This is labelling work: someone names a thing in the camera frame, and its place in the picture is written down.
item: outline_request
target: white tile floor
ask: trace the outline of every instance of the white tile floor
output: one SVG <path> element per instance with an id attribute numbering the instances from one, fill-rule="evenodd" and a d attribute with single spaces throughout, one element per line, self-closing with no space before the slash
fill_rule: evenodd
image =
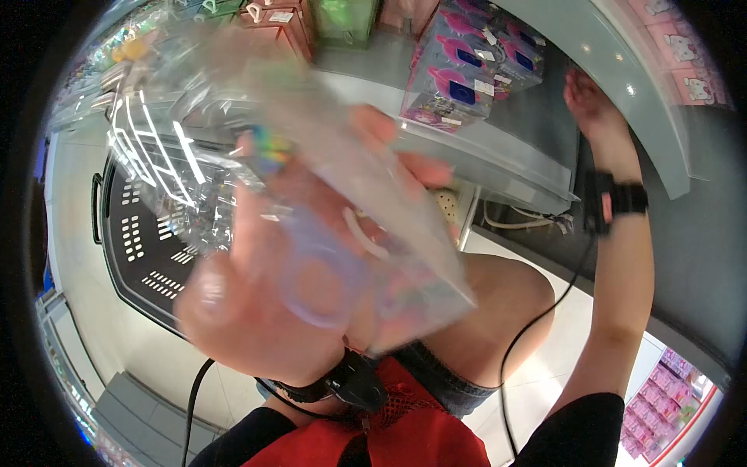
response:
<path id="1" fill-rule="evenodd" d="M 101 247 L 91 238 L 90 180 L 104 167 L 104 127 L 103 119 L 92 119 L 86 128 L 60 135 L 48 175 L 52 189 L 47 196 L 52 214 L 50 241 L 58 270 L 55 279 L 68 299 L 81 339 L 104 384 L 115 373 L 128 371 L 154 392 L 185 408 L 205 356 L 119 300 Z M 469 238 L 467 251 L 523 260 L 475 234 Z M 542 272 L 556 296 L 564 292 L 565 282 Z M 519 446 L 529 439 L 559 397 L 589 334 L 591 311 L 592 298 L 574 289 L 559 305 L 547 341 L 506 382 L 509 420 Z M 648 358 L 636 365 L 640 373 L 648 375 L 653 366 L 649 360 L 655 353 L 649 351 Z M 195 413 L 213 424 L 230 427 L 261 401 L 251 377 L 215 365 L 200 387 Z M 485 442 L 492 465 L 501 466 L 510 460 L 498 394 L 464 422 Z"/>

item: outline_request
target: black shirt sleeve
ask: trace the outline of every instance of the black shirt sleeve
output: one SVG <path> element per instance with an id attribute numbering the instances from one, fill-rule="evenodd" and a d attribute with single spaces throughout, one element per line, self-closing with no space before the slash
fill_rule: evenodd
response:
<path id="1" fill-rule="evenodd" d="M 514 467 L 614 467 L 625 403 L 611 393 L 574 400 L 543 421 Z"/>
<path id="2" fill-rule="evenodd" d="M 296 425 L 282 413 L 259 407 L 200 451 L 189 467 L 241 467 L 295 429 Z"/>

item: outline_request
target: wrist strap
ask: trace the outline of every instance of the wrist strap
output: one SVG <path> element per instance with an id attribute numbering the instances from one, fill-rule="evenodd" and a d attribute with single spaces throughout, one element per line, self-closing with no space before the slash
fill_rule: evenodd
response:
<path id="1" fill-rule="evenodd" d="M 300 403 L 317 402 L 334 394 L 349 405 L 376 412 L 387 400 L 386 389 L 375 368 L 348 348 L 345 348 L 345 356 L 337 366 L 309 386 L 295 388 L 279 381 L 273 382 L 283 388 L 291 400 Z"/>
<path id="2" fill-rule="evenodd" d="M 590 171 L 586 175 L 584 229 L 595 235 L 608 235 L 615 217 L 621 214 L 645 214 L 648 195 L 640 183 L 616 184 L 608 172 Z"/>

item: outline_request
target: plastic bag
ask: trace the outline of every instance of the plastic bag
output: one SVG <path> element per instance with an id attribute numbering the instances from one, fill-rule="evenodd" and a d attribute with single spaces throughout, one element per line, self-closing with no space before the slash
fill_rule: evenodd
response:
<path id="1" fill-rule="evenodd" d="M 246 185 L 262 201 L 255 221 L 281 232 L 254 248 L 252 273 L 271 275 L 268 293 L 296 316 L 345 327 L 371 356 L 474 306 L 436 204 L 392 152 L 355 136 L 304 65 L 240 28 L 175 25 L 167 37 L 118 90 L 108 137 L 173 234 L 230 250 Z M 309 290 L 316 267 L 331 285 Z"/>

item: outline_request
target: leg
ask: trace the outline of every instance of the leg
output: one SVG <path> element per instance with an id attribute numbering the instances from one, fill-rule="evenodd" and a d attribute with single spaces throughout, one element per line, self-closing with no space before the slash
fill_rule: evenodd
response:
<path id="1" fill-rule="evenodd" d="M 495 388 L 509 344 L 521 328 L 552 306 L 555 293 L 540 272 L 523 262 L 465 254 L 464 263 L 478 309 L 422 342 L 456 376 Z M 506 378 L 542 344 L 553 317 L 548 313 L 516 343 L 506 361 Z"/>

